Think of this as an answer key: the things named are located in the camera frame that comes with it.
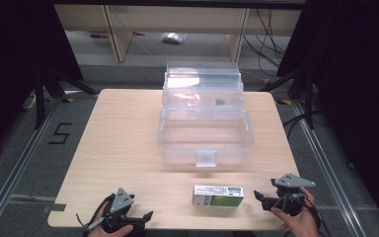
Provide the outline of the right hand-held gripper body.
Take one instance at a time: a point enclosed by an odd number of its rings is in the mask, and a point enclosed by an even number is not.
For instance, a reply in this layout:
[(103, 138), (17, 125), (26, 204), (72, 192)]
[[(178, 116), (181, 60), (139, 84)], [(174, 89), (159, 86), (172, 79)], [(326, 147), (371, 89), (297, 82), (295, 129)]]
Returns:
[(271, 184), (276, 187), (278, 199), (272, 204), (286, 214), (295, 216), (300, 213), (306, 198), (301, 188), (314, 188), (316, 183), (306, 180), (294, 174), (285, 174), (279, 179), (271, 179)]

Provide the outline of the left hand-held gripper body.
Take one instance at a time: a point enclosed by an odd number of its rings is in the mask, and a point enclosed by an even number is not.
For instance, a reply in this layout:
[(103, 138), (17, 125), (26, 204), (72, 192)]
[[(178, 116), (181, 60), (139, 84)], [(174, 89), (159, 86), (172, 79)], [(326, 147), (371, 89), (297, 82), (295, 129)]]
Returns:
[(133, 203), (133, 197), (123, 188), (119, 188), (115, 195), (110, 196), (104, 209), (102, 228), (108, 233), (114, 233), (126, 226), (128, 224), (125, 221), (126, 215)]

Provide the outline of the green and white carton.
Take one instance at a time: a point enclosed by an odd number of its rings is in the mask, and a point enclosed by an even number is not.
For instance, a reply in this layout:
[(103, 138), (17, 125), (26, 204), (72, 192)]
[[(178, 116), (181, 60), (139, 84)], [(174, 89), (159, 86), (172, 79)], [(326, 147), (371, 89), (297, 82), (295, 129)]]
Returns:
[(192, 192), (192, 204), (238, 206), (244, 197), (244, 189), (241, 187), (195, 185)]

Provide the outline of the clear plastic storage box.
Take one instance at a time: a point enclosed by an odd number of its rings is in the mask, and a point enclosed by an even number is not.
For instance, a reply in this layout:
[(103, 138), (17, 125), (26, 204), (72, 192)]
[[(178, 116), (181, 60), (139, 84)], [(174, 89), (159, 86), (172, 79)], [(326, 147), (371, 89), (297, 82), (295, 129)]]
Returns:
[[(225, 106), (216, 106), (224, 100)], [(168, 164), (241, 164), (255, 146), (244, 84), (232, 62), (169, 62), (158, 146)]]

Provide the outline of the person's right hand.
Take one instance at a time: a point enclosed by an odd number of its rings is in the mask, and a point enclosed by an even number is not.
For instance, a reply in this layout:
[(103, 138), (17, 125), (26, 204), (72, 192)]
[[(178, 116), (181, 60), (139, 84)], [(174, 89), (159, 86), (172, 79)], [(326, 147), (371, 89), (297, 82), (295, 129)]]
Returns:
[(272, 207), (270, 212), (282, 221), (280, 230), (290, 231), (294, 237), (320, 237), (316, 220), (311, 212), (315, 198), (305, 188), (301, 187), (300, 190), (309, 202), (307, 207), (302, 207), (298, 215), (290, 216), (276, 207)]

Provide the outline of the black curtain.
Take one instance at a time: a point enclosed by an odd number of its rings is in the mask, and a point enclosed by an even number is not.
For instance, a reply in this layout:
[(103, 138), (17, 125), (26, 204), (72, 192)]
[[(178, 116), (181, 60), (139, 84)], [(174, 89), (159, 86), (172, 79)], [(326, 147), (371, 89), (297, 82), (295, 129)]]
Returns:
[(379, 0), (300, 0), (302, 12), (278, 70), (300, 65), (322, 26), (336, 23), (317, 61), (324, 113), (379, 208)]
[(0, 0), (0, 141), (49, 67), (83, 78), (50, 0)]

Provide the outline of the crumpled clear plastic bag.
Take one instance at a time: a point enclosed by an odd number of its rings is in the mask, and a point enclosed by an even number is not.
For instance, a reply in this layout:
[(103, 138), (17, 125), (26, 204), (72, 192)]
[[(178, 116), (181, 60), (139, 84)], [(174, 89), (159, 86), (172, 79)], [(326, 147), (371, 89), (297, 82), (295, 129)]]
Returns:
[(182, 33), (163, 33), (162, 42), (180, 44), (186, 39), (187, 35)]

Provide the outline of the beige wooden shelf unit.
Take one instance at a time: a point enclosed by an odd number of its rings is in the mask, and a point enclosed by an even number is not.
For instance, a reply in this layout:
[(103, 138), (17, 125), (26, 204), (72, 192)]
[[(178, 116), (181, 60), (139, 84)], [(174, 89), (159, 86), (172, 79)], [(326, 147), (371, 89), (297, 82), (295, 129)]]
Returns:
[(298, 10), (253, 8), (149, 7), (56, 4), (66, 31), (106, 32), (114, 60), (122, 62), (134, 32), (219, 34), (228, 40), (230, 58), (239, 60), (244, 35), (263, 35), (271, 26), (275, 36), (290, 37)]

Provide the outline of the silver floor rail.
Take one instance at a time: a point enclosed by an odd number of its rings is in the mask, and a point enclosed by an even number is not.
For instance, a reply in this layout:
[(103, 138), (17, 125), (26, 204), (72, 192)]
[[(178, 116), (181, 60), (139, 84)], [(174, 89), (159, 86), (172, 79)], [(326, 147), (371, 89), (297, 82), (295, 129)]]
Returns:
[(19, 184), (25, 170), (27, 169), (34, 152), (38, 147), (44, 131), (54, 114), (56, 108), (60, 105), (61, 99), (50, 99), (48, 106), (44, 109), (44, 118), (38, 120), (35, 125), (27, 144), (23, 147), (21, 154), (18, 156), (16, 163), (11, 168), (11, 172), (5, 178), (5, 182), (0, 186), (0, 217), (11, 198), (15, 187)]
[(349, 198), (347, 197), (341, 182), (338, 179), (329, 159), (315, 133), (310, 127), (308, 121), (305, 120), (306, 113), (301, 107), (301, 104), (297, 101), (293, 102), (294, 113), (302, 117), (301, 127), (308, 140), (309, 145), (314, 153), (317, 163), (323, 173), (328, 187), (334, 197), (334, 200), (341, 212), (343, 220), (352, 237), (367, 237), (365, 230), (358, 218), (356, 211), (354, 210)]

